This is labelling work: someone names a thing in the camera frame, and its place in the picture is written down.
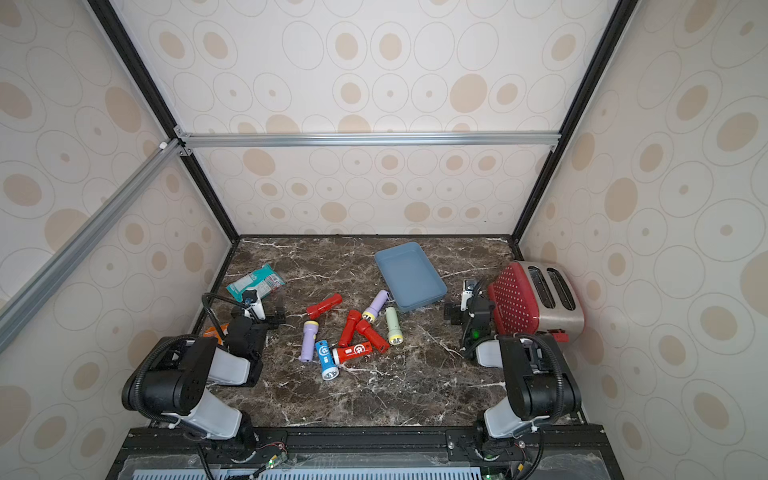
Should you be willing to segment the blue storage tray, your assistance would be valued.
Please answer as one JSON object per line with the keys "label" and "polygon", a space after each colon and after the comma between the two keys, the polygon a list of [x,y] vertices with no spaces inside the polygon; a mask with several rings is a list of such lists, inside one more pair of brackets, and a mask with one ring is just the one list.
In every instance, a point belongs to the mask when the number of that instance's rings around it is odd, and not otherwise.
{"label": "blue storage tray", "polygon": [[429,306],[447,294],[444,281],[416,242],[378,251],[374,259],[402,312]]}

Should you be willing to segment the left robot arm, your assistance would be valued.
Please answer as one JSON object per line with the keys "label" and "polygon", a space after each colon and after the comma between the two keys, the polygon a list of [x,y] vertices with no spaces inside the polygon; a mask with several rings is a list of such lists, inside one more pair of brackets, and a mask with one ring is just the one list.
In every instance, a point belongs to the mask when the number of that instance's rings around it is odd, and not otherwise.
{"label": "left robot arm", "polygon": [[204,313],[217,334],[161,338],[124,384],[123,407],[197,440],[254,448],[258,437],[250,416],[225,404],[208,385],[256,385],[268,332],[286,323],[283,293],[269,294],[268,301],[275,307],[273,314],[263,311],[254,290],[240,301],[203,294]]}

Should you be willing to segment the orange snack packet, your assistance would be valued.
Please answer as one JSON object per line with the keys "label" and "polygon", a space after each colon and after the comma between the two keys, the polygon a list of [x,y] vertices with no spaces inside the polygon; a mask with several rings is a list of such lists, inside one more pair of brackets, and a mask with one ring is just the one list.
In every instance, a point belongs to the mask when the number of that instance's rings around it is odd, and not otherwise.
{"label": "orange snack packet", "polygon": [[224,335],[227,335],[227,333],[228,333],[228,326],[229,326],[229,324],[225,323],[225,324],[223,324],[220,327],[219,330],[217,330],[215,327],[210,327],[210,328],[208,328],[207,330],[205,330],[203,332],[202,336],[203,337],[215,338],[217,340],[218,344],[223,346],[224,345],[224,341],[223,341],[223,339],[221,337],[221,333],[223,333]]}

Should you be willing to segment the horizontal aluminium rail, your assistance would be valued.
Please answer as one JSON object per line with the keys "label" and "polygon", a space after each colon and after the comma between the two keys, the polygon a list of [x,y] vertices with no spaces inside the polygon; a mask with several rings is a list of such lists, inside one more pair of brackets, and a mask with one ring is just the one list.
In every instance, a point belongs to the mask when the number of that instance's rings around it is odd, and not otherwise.
{"label": "horizontal aluminium rail", "polygon": [[545,146],[559,143],[556,131],[471,132],[321,132],[321,133],[189,133],[173,139],[189,151],[214,149],[295,150],[398,147]]}

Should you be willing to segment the left diagonal aluminium rail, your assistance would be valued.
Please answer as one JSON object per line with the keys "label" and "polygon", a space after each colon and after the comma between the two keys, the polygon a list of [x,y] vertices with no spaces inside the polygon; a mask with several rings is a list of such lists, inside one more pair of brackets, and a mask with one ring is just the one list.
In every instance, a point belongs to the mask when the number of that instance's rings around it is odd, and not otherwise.
{"label": "left diagonal aluminium rail", "polygon": [[169,139],[75,232],[1,310],[1,349],[6,350],[80,263],[118,223],[166,163],[179,156],[181,141]]}

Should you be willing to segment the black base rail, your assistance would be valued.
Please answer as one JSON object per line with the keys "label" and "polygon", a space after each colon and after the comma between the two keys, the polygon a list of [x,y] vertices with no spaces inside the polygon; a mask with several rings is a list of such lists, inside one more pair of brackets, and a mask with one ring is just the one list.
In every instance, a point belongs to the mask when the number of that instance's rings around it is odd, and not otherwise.
{"label": "black base rail", "polygon": [[259,428],[251,453],[170,430],[128,434],[110,479],[620,479],[605,431],[556,425],[515,439],[475,427]]}

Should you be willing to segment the teal snack packet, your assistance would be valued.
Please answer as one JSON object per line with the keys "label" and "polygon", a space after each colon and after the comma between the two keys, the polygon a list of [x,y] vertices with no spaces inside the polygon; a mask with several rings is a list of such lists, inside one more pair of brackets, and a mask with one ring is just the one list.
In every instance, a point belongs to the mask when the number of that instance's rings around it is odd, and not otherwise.
{"label": "teal snack packet", "polygon": [[283,278],[269,264],[254,270],[227,286],[227,291],[239,302],[246,293],[264,298],[285,285]]}

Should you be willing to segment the red flashlight diagonal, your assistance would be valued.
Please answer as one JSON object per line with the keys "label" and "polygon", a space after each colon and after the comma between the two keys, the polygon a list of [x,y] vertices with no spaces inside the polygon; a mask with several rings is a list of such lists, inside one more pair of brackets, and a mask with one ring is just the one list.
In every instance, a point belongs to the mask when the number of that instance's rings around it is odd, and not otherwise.
{"label": "red flashlight diagonal", "polygon": [[362,335],[379,352],[386,352],[390,344],[381,335],[379,335],[373,326],[364,319],[357,322],[355,330]]}

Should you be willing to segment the red and steel toaster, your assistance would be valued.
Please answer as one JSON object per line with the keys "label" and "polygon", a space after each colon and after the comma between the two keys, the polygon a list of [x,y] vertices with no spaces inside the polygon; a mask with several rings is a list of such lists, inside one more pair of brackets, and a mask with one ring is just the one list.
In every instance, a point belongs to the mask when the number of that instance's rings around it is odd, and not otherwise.
{"label": "red and steel toaster", "polygon": [[549,263],[510,263],[488,287],[500,335],[550,333],[561,344],[577,340],[585,314],[570,279]]}

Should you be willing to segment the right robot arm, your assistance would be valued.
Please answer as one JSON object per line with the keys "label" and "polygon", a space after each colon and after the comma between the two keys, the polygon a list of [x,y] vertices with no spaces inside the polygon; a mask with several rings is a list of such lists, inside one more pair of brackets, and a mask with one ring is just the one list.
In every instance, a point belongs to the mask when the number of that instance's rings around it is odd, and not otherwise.
{"label": "right robot arm", "polygon": [[482,414],[481,435],[518,438],[579,412],[581,392],[555,337],[496,333],[491,327],[496,311],[490,288],[477,279],[465,280],[461,301],[444,308],[444,318],[462,328],[459,353],[480,366],[503,371],[506,397]]}

